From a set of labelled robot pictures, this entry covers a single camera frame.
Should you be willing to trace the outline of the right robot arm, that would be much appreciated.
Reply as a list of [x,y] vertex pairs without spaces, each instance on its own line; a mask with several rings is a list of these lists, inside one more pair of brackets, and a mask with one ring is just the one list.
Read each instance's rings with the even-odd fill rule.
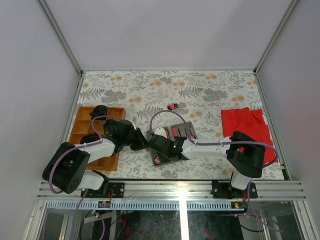
[[250,190],[249,182],[262,176],[266,147],[253,138],[236,131],[221,142],[176,137],[174,140],[153,134],[149,147],[162,164],[200,158],[227,160],[235,170],[228,186],[214,186],[212,193],[223,199],[243,198]]

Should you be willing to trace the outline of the grey plastic tool case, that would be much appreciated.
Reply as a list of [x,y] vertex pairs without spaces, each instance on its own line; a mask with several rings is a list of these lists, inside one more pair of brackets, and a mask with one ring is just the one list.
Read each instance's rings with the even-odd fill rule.
[[183,143],[188,139],[187,134],[190,134],[192,139],[197,136],[190,121],[148,130],[146,139],[149,142],[148,150],[153,165],[159,167],[187,160],[182,154]]

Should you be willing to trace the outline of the pink black pliers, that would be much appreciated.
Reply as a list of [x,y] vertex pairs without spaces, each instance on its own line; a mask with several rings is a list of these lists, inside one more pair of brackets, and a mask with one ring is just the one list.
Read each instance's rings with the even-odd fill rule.
[[179,127],[178,133],[180,137],[190,137],[191,139],[194,139],[195,137],[192,135],[191,131],[185,127]]

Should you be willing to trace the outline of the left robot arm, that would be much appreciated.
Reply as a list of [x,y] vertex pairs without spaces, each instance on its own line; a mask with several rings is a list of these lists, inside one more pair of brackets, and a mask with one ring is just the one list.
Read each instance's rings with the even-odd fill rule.
[[42,179],[54,194],[71,194],[81,188],[87,189],[88,194],[105,197],[110,191],[108,177],[97,170],[86,170],[87,165],[113,157],[124,147],[138,151],[149,146],[141,130],[129,120],[107,119],[103,130],[104,135],[96,133],[97,139],[91,142],[64,142],[59,146],[42,172]]

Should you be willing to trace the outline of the pink black utility knife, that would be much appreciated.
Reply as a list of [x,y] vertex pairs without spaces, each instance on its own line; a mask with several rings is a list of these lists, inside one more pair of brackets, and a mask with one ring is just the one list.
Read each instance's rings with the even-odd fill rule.
[[166,134],[167,139],[171,139],[169,130],[167,128],[164,128],[164,130],[165,130],[165,134]]

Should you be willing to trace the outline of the small red tape measure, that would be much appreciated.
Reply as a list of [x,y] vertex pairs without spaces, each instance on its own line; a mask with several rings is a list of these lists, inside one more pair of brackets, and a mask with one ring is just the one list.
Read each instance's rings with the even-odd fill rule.
[[154,163],[155,163],[156,165],[161,165],[161,164],[162,164],[158,156],[156,156],[156,157],[154,158]]

